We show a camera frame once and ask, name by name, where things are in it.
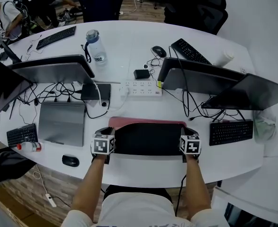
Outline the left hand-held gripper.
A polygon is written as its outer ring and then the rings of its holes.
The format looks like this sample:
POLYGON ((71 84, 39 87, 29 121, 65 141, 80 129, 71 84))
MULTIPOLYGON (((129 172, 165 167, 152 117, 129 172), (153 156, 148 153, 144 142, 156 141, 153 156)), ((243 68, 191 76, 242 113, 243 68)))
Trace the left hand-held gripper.
POLYGON ((116 130, 113 127, 110 127, 110 132, 109 127, 105 127, 95 131, 90 144, 92 161, 98 155, 105 155, 105 164, 109 164, 110 154, 113 153, 115 150, 115 131, 116 130))

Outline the pink mouse pad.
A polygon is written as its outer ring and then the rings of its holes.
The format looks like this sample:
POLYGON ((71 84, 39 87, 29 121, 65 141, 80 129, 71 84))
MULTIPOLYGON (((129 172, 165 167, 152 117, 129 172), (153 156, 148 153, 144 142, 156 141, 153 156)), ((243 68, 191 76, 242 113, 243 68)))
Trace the pink mouse pad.
POLYGON ((115 153, 137 156, 180 156, 184 122, 111 117, 115 128, 115 153))

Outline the person's right forearm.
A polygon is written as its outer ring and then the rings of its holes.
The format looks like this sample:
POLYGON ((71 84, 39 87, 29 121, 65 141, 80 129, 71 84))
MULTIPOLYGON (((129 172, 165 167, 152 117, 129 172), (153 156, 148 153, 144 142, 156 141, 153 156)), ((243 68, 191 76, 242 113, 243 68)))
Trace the person's right forearm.
POLYGON ((188 218, 191 219, 200 211, 210 209, 211 200, 197 160, 193 155, 186 155, 186 160, 186 201, 188 218))

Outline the person's left forearm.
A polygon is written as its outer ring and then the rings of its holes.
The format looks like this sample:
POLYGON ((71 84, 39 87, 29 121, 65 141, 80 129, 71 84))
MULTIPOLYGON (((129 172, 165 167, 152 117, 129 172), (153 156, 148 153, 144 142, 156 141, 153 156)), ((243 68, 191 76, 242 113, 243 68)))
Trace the person's left forearm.
POLYGON ((91 220, 94 218, 94 212, 99 201, 106 157, 106 155, 96 156, 72 201, 71 210, 79 210, 91 220))

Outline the black computer mouse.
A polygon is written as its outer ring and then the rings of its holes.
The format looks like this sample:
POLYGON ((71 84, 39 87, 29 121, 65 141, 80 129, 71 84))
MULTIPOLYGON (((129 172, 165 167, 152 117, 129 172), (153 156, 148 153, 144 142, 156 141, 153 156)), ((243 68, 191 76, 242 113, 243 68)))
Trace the black computer mouse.
POLYGON ((167 56, 166 51, 160 46, 152 47, 152 51, 160 58, 165 58, 167 56))
POLYGON ((65 166, 69 166, 69 167, 78 167, 80 165, 80 161, 78 160, 78 158, 71 155, 63 155, 62 163, 65 166))

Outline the black keyboard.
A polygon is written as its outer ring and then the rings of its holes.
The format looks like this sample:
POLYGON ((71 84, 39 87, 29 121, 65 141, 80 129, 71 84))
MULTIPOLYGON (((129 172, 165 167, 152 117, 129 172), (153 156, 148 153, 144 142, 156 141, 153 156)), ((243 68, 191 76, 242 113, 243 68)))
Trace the black keyboard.
POLYGON ((183 56, 186 60, 211 65, 211 63, 200 52, 198 52, 194 47, 192 47, 182 38, 174 42, 171 46, 176 52, 180 53, 181 56, 183 56))
POLYGON ((253 121, 211 123, 209 145, 223 145, 253 138, 253 121))
POLYGON ((9 148, 14 148, 23 142, 38 142, 36 125, 30 124, 7 132, 9 148))
POLYGON ((60 32, 57 32, 53 35, 50 35, 46 38, 43 38, 41 40, 39 40, 37 46, 36 46, 36 49, 39 50, 39 49, 42 49, 50 44, 53 44, 55 42, 58 42, 62 39, 65 39, 65 38, 68 38, 68 37, 71 37, 71 36, 74 36, 75 35, 75 31, 76 31, 76 26, 73 26, 73 27, 69 27, 65 30, 62 30, 60 32))

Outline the large white power strip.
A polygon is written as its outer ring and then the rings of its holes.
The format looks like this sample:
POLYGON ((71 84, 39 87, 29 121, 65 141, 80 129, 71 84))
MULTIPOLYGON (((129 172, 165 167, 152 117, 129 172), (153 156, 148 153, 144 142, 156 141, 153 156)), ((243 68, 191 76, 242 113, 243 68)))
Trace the large white power strip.
POLYGON ((127 97, 161 97, 161 83, 154 80, 126 80, 120 85, 120 95, 127 97))

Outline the black power adapter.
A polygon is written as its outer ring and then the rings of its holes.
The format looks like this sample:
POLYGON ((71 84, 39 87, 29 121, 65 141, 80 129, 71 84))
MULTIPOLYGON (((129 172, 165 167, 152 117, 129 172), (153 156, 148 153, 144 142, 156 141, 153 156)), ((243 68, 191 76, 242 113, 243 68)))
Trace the black power adapter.
POLYGON ((136 80, 148 79, 150 77, 149 70, 134 70, 136 80))

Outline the person's black trousers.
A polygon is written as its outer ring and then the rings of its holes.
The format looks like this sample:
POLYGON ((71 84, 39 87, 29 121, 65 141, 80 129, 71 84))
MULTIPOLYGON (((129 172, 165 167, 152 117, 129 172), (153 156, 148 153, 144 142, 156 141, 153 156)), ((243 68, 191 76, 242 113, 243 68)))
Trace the person's black trousers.
POLYGON ((122 192, 146 193, 146 194, 158 195, 168 199, 172 203, 172 199, 170 195, 164 188, 136 188, 136 187, 125 187, 125 186, 117 186, 117 185, 110 185, 106 189, 103 200, 105 200, 108 196, 112 194, 122 193, 122 192))

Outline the red-capped plastic bottle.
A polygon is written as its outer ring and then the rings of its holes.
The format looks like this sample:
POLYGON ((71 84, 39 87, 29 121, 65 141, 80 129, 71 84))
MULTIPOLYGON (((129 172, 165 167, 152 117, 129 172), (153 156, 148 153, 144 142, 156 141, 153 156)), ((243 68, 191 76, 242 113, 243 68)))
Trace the red-capped plastic bottle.
POLYGON ((17 144, 17 150, 23 152, 40 152, 42 150, 42 145, 39 142, 22 142, 17 144))

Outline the white cylindrical container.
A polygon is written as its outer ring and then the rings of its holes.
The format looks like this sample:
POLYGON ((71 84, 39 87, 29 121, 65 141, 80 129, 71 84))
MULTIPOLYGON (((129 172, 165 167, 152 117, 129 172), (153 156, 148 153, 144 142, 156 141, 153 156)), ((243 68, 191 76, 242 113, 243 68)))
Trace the white cylindrical container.
POLYGON ((214 65, 217 67, 224 67, 229 62, 231 62, 234 59, 234 53, 229 50, 224 50, 218 57, 218 59, 214 62, 214 65))

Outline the clear water bottle blue lid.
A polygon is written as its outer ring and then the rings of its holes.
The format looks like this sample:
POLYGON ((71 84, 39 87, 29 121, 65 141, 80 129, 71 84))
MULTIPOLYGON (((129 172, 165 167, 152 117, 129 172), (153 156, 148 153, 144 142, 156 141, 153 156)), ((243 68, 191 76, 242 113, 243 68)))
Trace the clear water bottle blue lid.
POLYGON ((88 63, 91 63, 92 59, 97 65, 106 63, 107 55, 98 30, 92 29, 86 33, 84 52, 88 63))

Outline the small white power strip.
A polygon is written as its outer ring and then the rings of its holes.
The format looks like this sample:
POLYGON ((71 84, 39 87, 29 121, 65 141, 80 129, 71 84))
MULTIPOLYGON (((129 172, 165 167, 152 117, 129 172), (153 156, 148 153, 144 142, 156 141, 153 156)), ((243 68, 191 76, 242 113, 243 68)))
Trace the small white power strip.
POLYGON ((46 196, 47 200, 49 201, 49 203, 51 204, 51 206, 52 206, 53 208, 56 208, 57 205, 56 205, 56 203, 54 202, 53 197, 52 197, 50 194, 48 194, 48 193, 46 193, 45 196, 46 196))

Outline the black mesh office chair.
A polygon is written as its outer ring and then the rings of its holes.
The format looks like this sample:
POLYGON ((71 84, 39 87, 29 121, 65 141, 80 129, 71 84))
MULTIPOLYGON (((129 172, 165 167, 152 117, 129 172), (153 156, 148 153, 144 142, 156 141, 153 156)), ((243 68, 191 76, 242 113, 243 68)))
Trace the black mesh office chair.
POLYGON ((228 19, 226 0, 167 0, 164 23, 216 35, 228 19))

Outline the open dark laptop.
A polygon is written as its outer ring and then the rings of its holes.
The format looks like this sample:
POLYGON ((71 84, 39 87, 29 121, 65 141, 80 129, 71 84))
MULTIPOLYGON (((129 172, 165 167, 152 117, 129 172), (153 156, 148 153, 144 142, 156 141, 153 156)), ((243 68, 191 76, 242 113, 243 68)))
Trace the open dark laptop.
POLYGON ((4 43, 2 39, 0 39, 0 45, 3 47, 4 52, 12 60, 13 64, 22 62, 22 60, 4 43))

